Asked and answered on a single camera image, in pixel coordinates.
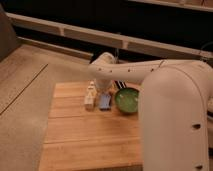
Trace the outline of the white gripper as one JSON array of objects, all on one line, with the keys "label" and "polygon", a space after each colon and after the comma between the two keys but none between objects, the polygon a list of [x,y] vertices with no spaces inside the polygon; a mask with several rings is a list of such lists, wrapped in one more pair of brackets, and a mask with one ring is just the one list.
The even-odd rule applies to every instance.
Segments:
[{"label": "white gripper", "polygon": [[96,103],[97,90],[95,83],[91,81],[86,89],[86,94],[84,98],[84,107],[86,110],[93,110]]}]

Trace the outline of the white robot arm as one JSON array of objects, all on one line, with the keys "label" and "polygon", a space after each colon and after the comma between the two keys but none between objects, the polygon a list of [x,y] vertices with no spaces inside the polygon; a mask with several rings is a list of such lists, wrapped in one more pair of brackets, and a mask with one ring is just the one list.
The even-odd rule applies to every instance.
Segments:
[{"label": "white robot arm", "polygon": [[98,88],[111,81],[140,86],[138,100],[143,171],[210,171],[208,102],[213,67],[201,60],[117,64],[105,52],[88,70]]}]

